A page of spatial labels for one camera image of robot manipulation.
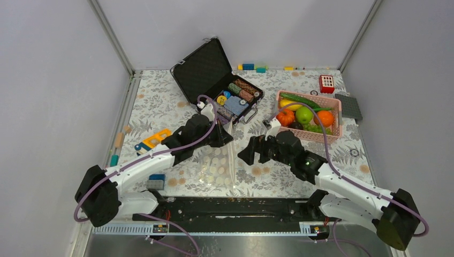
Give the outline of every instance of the orange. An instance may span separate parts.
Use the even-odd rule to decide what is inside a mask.
[[[324,127],[329,127],[334,123],[334,116],[329,111],[319,111],[317,112],[317,116],[322,121]],[[317,125],[320,125],[319,120],[314,117],[314,122]]]

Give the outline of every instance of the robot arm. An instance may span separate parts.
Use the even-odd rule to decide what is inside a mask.
[[[205,139],[192,147],[184,147],[196,142],[209,131],[214,118],[210,106],[210,104],[207,106],[211,110],[208,115],[192,116],[185,126],[177,129],[173,135],[165,138],[160,145],[149,152],[105,170],[98,165],[88,169],[75,195],[77,203],[101,179],[112,176],[97,187],[81,205],[84,215],[93,226],[105,225],[118,216],[151,213],[158,205],[152,193],[148,191],[127,193],[126,191],[149,175],[190,158],[194,150],[199,147],[206,145],[222,147],[233,141],[233,137],[218,122]]]
[[[274,118],[264,121],[268,131],[265,135],[251,137],[248,146],[238,154],[248,165],[254,163],[255,153],[259,162],[269,160],[289,165],[295,176],[308,181],[322,190],[317,190],[309,201],[328,217],[337,217],[364,226],[375,232],[382,241],[398,249],[406,249],[419,219],[389,201],[353,186],[353,181],[381,196],[387,196],[419,213],[409,193],[399,189],[396,193],[369,185],[345,174],[339,168],[336,174],[328,161],[304,149],[301,141],[291,131],[279,132],[280,122]],[[345,197],[328,194],[329,190]]]

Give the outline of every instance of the open case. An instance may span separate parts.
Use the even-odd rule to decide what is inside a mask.
[[[202,94],[216,102],[222,125],[230,121],[233,125],[239,121],[249,122],[264,96],[261,89],[232,73],[217,37],[206,39],[205,44],[172,67],[170,72],[191,104],[197,105],[197,97]],[[245,120],[251,110],[254,113]]]

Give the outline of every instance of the table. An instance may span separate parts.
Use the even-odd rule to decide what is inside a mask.
[[[333,97],[334,94],[320,93],[318,78],[322,74],[334,77],[334,94],[347,94],[342,75],[335,70],[270,70],[266,73],[238,71],[237,75],[261,88],[265,94],[258,105],[259,113],[248,124],[238,123],[234,127],[234,155],[247,146],[251,136],[264,134],[262,121],[275,112],[278,90],[307,94],[316,91],[319,95]],[[143,71],[129,120],[132,131],[125,136],[119,163],[137,156],[134,149],[137,143],[162,129],[176,130],[185,125],[195,113],[195,109],[188,103],[169,71]],[[301,143],[306,149],[326,157],[322,143],[309,141]],[[228,172],[221,175],[202,174],[201,159],[206,149],[207,147],[199,148],[191,159],[159,172],[166,175],[165,187],[160,193],[166,196],[308,198],[316,190],[312,184],[296,179],[289,167],[274,161],[265,164],[256,161],[249,167],[236,158],[235,184],[229,180]],[[329,146],[329,153],[336,166],[366,183],[373,184],[354,119],[343,118],[343,136]],[[145,190],[146,181],[147,178],[144,178],[129,191]]]

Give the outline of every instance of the green apple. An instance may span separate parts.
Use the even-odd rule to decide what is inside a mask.
[[[309,108],[303,106],[296,111],[295,118],[299,123],[304,125],[311,122],[312,118],[314,118],[314,115],[312,114],[311,110],[309,110]]]

